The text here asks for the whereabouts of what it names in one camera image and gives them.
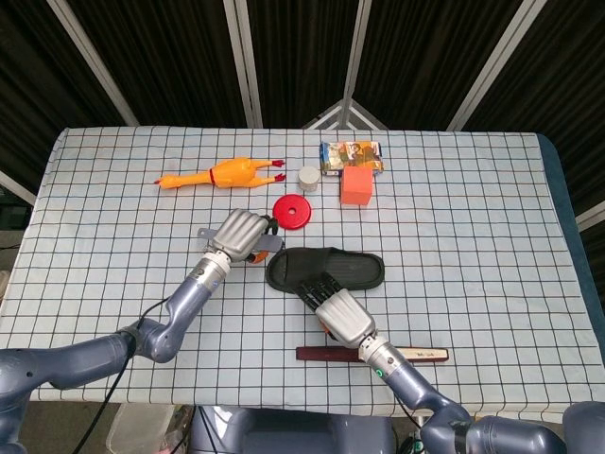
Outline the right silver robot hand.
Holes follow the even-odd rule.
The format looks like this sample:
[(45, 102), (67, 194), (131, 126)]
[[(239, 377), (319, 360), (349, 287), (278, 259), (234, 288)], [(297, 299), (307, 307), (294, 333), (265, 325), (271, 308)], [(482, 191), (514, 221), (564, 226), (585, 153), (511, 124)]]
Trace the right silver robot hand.
[(342, 346), (358, 348), (367, 337), (376, 334), (373, 316), (331, 274), (324, 272), (302, 281), (294, 291)]

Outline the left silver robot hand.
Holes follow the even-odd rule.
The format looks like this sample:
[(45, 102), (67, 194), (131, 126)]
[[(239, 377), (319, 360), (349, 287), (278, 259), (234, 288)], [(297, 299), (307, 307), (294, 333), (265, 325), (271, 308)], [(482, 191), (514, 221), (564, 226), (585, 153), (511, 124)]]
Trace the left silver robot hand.
[(278, 229), (276, 218), (235, 209), (217, 230), (199, 228), (198, 237), (207, 241), (209, 249), (225, 253), (234, 263), (256, 264), (284, 248)]

